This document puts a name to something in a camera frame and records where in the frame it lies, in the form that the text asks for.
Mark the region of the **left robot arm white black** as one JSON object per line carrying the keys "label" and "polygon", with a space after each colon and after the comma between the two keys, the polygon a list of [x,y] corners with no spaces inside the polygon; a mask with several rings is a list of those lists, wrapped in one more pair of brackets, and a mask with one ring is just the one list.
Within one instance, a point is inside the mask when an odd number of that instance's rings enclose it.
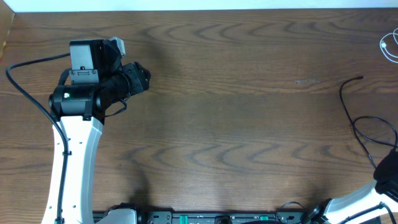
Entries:
{"label": "left robot arm white black", "polygon": [[55,118],[54,157],[43,223],[93,223],[96,151],[106,110],[149,89],[150,72],[139,63],[123,65],[124,42],[70,42],[72,67],[49,97]]}

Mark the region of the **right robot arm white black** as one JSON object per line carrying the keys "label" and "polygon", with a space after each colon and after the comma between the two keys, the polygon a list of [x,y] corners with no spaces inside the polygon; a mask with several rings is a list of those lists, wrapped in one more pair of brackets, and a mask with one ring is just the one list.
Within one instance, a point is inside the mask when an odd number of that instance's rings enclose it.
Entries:
{"label": "right robot arm white black", "polygon": [[397,152],[376,167],[373,181],[353,193],[329,198],[308,213],[304,223],[363,223],[397,212]]}

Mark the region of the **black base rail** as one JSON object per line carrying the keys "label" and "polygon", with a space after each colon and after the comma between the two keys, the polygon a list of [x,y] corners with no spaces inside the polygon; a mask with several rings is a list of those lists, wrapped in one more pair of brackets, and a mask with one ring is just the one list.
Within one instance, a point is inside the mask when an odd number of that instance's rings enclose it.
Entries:
{"label": "black base rail", "polygon": [[137,224],[296,224],[303,223],[305,212],[301,210],[281,210],[278,212],[228,213],[228,212],[171,212],[139,211],[135,220],[128,223]]}

